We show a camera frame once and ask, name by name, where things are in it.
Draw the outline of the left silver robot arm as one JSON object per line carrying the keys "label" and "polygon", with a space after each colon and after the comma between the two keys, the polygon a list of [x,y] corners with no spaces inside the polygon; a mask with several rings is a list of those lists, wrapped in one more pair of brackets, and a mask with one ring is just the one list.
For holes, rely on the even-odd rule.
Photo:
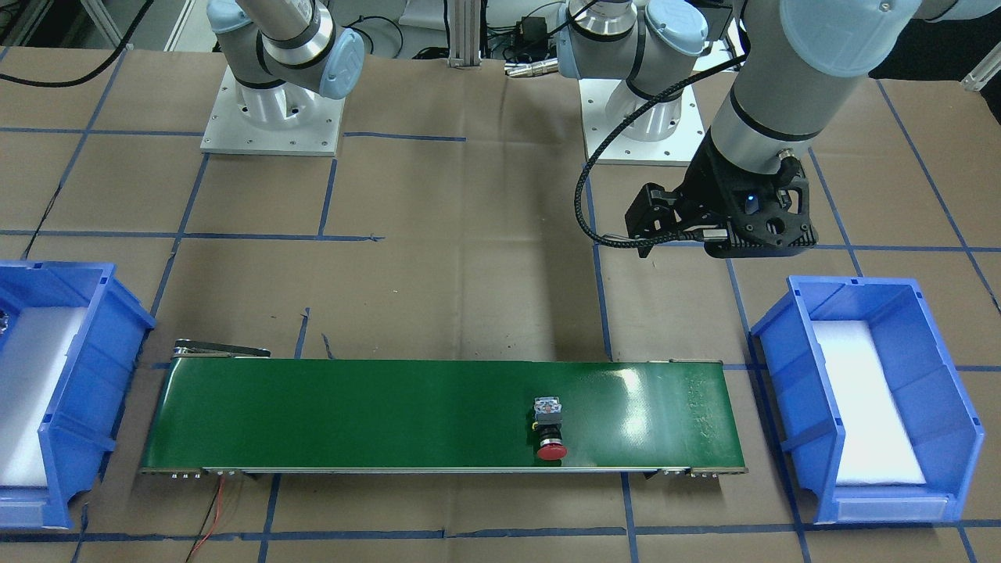
{"label": "left silver robot arm", "polygon": [[[707,131],[708,144],[752,174],[778,170],[780,151],[803,156],[861,79],[886,60],[905,25],[972,20],[997,1],[739,1],[748,58]],[[615,80],[605,120],[619,124],[690,75],[710,25],[687,1],[569,1],[558,68],[573,79]]]}

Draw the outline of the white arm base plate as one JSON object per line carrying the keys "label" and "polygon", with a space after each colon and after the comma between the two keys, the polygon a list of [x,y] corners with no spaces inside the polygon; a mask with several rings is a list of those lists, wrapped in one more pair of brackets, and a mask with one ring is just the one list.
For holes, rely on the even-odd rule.
{"label": "white arm base plate", "polygon": [[333,157],[343,107],[343,100],[323,99],[294,84],[246,87],[226,68],[200,148],[230,156]]}
{"label": "white arm base plate", "polygon": [[[588,156],[615,126],[646,102],[632,93],[622,80],[583,79],[579,89]],[[686,167],[704,133],[694,89],[689,86],[678,99],[644,112],[612,140],[597,162]]]}

